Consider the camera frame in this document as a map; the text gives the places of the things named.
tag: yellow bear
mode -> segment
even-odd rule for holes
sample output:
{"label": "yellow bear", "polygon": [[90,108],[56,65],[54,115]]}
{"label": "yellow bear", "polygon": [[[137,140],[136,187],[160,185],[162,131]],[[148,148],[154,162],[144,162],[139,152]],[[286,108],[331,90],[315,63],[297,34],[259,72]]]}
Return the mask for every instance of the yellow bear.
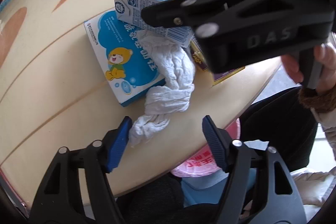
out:
{"label": "yellow bear", "polygon": [[112,67],[110,70],[105,72],[105,77],[108,81],[126,77],[123,64],[130,60],[132,54],[132,50],[123,47],[115,48],[114,50],[110,51],[108,60]]}

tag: hand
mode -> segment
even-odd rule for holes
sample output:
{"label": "hand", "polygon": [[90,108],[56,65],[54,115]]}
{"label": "hand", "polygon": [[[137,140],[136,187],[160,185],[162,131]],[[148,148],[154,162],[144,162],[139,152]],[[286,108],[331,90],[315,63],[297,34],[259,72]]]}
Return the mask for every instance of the hand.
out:
{"label": "hand", "polygon": [[[331,43],[315,46],[314,57],[316,61],[323,65],[321,77],[316,88],[317,94],[320,95],[336,85],[336,50]],[[295,83],[303,81],[303,73],[299,70],[299,63],[293,56],[289,54],[282,55],[281,61],[287,74]]]}

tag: silver bolt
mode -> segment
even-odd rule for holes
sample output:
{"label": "silver bolt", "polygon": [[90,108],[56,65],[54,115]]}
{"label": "silver bolt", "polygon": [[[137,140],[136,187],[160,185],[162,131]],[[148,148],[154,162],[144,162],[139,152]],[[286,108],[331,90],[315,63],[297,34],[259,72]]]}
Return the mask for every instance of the silver bolt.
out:
{"label": "silver bolt", "polygon": [[236,147],[240,147],[243,145],[243,143],[240,140],[233,140],[232,144]]}
{"label": "silver bolt", "polygon": [[175,17],[173,20],[175,25],[182,25],[183,21],[179,17]]}
{"label": "silver bolt", "polygon": [[197,0],[185,0],[181,3],[181,6],[182,7],[186,7],[186,6],[189,6],[191,4],[194,4]]}
{"label": "silver bolt", "polygon": [[275,154],[275,153],[277,152],[277,150],[276,150],[275,147],[273,147],[273,146],[269,146],[269,147],[267,148],[267,150],[268,150],[269,152],[271,152],[272,154]]}
{"label": "silver bolt", "polygon": [[103,144],[103,143],[102,143],[101,140],[96,140],[96,141],[94,141],[94,142],[92,143],[92,145],[93,145],[94,147],[100,147],[102,144]]}
{"label": "silver bolt", "polygon": [[59,150],[58,153],[60,154],[65,154],[66,152],[68,152],[68,148],[65,146],[62,146]]}
{"label": "silver bolt", "polygon": [[214,34],[216,34],[219,30],[219,26],[217,23],[210,22],[210,23],[205,23],[201,26],[199,26],[196,29],[196,36],[199,38],[207,38],[207,37],[212,37]]}

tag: black pants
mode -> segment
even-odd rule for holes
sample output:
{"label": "black pants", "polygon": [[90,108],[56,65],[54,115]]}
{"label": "black pants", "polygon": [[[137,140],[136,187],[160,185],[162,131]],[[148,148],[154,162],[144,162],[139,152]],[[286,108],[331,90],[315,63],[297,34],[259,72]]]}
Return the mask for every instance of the black pants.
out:
{"label": "black pants", "polygon": [[[298,88],[284,90],[251,105],[241,116],[241,140],[269,141],[290,171],[307,166],[317,123],[297,100]],[[183,208],[179,180],[165,175],[117,200],[127,224],[208,224],[216,204]]]}

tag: beige table top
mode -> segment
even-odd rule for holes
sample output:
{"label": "beige table top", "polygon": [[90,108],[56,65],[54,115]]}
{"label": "beige table top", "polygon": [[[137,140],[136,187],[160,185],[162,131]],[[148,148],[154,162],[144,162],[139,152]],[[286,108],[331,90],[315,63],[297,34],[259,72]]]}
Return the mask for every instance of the beige table top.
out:
{"label": "beige table top", "polygon": [[[82,24],[113,6],[113,0],[12,0],[0,13],[0,165],[28,206],[59,147],[86,147],[124,116],[143,114],[144,99],[118,104]],[[198,72],[189,109],[174,114],[150,142],[127,147],[108,175],[113,193],[142,185],[204,146],[202,118],[209,114],[217,126],[227,126],[279,63],[247,66],[213,87],[211,75]],[[80,178],[87,203],[83,172]]]}

